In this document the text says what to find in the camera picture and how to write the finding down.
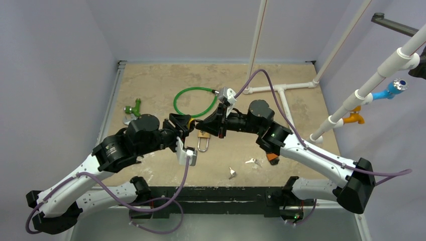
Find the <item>large brass padlock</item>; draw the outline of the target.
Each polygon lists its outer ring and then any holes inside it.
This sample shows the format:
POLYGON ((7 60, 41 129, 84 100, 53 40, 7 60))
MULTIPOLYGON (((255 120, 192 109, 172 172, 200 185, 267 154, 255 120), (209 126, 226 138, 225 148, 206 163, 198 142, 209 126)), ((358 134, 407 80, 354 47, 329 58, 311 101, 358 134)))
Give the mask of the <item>large brass padlock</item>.
POLYGON ((198 131, 197 148, 200 152, 206 152, 209 147, 210 134, 204 131, 198 131))

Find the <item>small yellow padlock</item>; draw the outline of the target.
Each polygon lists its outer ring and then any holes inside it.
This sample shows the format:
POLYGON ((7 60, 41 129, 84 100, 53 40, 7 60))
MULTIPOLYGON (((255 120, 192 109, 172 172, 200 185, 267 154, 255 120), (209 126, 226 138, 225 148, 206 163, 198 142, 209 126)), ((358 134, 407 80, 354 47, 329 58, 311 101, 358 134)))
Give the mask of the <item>small yellow padlock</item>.
POLYGON ((193 131, 194 129, 195 129, 195 125, 196 125, 196 120, 195 120, 195 118, 190 118, 189 119, 189 121, 188 121, 188 123, 187 123, 187 128, 188 128, 188 130, 191 132, 191 131, 193 131))

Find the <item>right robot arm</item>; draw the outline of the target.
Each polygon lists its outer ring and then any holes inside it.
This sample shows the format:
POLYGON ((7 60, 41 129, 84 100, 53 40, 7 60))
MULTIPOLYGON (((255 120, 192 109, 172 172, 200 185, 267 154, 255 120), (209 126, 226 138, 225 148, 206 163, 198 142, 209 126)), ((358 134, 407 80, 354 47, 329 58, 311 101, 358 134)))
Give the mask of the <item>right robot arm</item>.
POLYGON ((265 152, 302 163, 329 179, 322 182, 298 178, 282 190, 286 203, 323 199, 335 201, 352 213, 364 213, 376 186, 370 161, 364 158, 355 161, 335 156, 317 146, 303 146, 294 132, 274 121, 275 112, 264 100, 252 101, 247 114, 226 112, 226 105, 219 104, 214 113, 195 125, 196 129, 221 139, 227 131, 256 134, 256 144, 265 152))

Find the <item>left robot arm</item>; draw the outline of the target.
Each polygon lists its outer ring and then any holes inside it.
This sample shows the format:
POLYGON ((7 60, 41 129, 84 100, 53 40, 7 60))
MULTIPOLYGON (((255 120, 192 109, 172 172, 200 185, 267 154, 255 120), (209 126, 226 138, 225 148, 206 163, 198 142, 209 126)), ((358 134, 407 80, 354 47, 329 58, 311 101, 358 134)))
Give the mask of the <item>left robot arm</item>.
POLYGON ((185 138, 193 131, 189 115, 171 114, 164 122, 143 114, 127 127, 106 137, 91 154, 60 182, 44 191, 26 195, 32 211, 26 221, 30 234, 59 234, 93 213, 116 205, 148 212, 140 205, 151 204, 151 190, 142 177, 107 187, 103 181, 138 162, 138 158, 155 151, 170 149, 186 168, 193 166, 197 152, 185 147, 185 138))

